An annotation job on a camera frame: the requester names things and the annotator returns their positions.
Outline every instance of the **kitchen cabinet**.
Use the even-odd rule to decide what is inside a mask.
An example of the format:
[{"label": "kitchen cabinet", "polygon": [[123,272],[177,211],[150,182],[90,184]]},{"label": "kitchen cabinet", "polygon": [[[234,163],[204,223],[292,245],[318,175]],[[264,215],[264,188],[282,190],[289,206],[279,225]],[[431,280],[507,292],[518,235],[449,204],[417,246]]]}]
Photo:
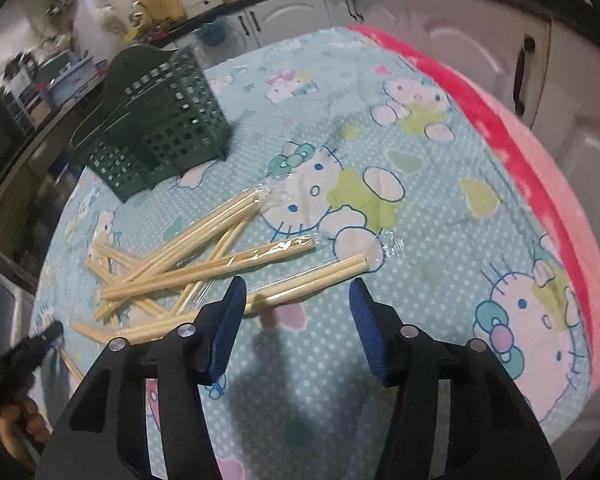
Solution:
[{"label": "kitchen cabinet", "polygon": [[267,0],[244,12],[260,46],[331,27],[324,0]]},{"label": "kitchen cabinet", "polygon": [[333,27],[368,25],[410,42],[407,0],[324,0]]},{"label": "kitchen cabinet", "polygon": [[407,3],[411,46],[458,70],[531,126],[549,54],[548,22],[491,0]]},{"label": "kitchen cabinet", "polygon": [[204,70],[258,48],[254,30],[244,11],[227,15],[224,18],[224,27],[226,35],[224,41],[216,46],[203,44],[195,32],[176,40],[175,43],[178,48],[191,44]]},{"label": "kitchen cabinet", "polygon": [[567,177],[600,247],[600,49],[559,23],[532,131]]}]

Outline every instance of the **pink fabric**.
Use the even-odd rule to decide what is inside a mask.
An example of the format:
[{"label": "pink fabric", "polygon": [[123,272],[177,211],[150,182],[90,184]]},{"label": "pink fabric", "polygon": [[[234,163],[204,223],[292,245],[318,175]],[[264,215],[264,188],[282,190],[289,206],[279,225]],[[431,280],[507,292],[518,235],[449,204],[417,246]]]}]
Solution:
[{"label": "pink fabric", "polygon": [[592,362],[591,395],[600,386],[600,251],[564,175],[531,131],[487,92],[381,30],[363,26],[351,29],[401,54],[455,99],[554,240],[587,330]]}]

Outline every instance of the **black handle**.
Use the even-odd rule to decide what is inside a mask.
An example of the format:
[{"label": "black handle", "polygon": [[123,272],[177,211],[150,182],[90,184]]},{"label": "black handle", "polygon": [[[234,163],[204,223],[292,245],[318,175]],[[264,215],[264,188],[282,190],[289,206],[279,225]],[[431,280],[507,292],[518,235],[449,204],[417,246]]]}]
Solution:
[{"label": "black handle", "polygon": [[353,0],[353,10],[356,13],[356,19],[360,20],[360,23],[365,21],[365,17],[358,12],[358,0]]},{"label": "black handle", "polygon": [[344,0],[345,5],[347,6],[347,10],[349,11],[349,16],[351,16],[354,20],[358,20],[356,15],[351,12],[351,7],[349,6],[349,0]]},{"label": "black handle", "polygon": [[242,25],[242,30],[244,30],[244,33],[247,36],[250,36],[249,34],[249,29],[247,28],[247,26],[244,24],[244,20],[242,19],[242,16],[238,16],[238,19],[240,20],[240,24]]},{"label": "black handle", "polygon": [[250,10],[250,15],[251,15],[251,19],[253,20],[253,25],[255,25],[255,26],[256,26],[256,30],[257,30],[258,32],[262,32],[262,31],[260,30],[260,24],[258,23],[258,20],[256,19],[256,13],[255,13],[255,12],[253,12],[252,10]]},{"label": "black handle", "polygon": [[520,100],[520,91],[522,90],[522,81],[525,78],[525,57],[527,53],[533,54],[536,51],[536,40],[531,36],[525,36],[522,48],[518,53],[518,62],[516,63],[516,76],[513,80],[513,104],[518,117],[525,113],[525,104]]}]

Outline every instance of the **tablecloth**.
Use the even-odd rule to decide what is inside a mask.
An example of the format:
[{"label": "tablecloth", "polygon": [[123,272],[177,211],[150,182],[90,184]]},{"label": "tablecloth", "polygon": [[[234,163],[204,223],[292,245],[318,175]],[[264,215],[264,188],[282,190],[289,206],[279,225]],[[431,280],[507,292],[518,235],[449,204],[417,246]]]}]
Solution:
[{"label": "tablecloth", "polygon": [[[141,256],[245,188],[276,179],[283,199],[234,250],[308,232],[321,242],[242,273],[249,288],[365,251],[376,301],[433,338],[483,338],[555,440],[600,383],[600,254],[532,134],[450,69],[363,27],[273,44],[206,76],[234,125],[227,160],[124,205],[85,170],[43,267],[32,330],[62,320],[67,351],[86,372],[102,346],[70,322],[96,309],[99,283],[82,264],[91,241],[105,236]],[[203,303],[227,284],[213,282]],[[395,394],[368,370],[347,290],[342,283],[243,320],[226,373],[201,388],[224,480],[373,474]],[[124,323],[139,319],[122,313]],[[51,356],[36,385],[51,421],[74,387]],[[150,459],[164,477],[157,395],[149,383]],[[443,458],[434,460],[440,467]]]}]

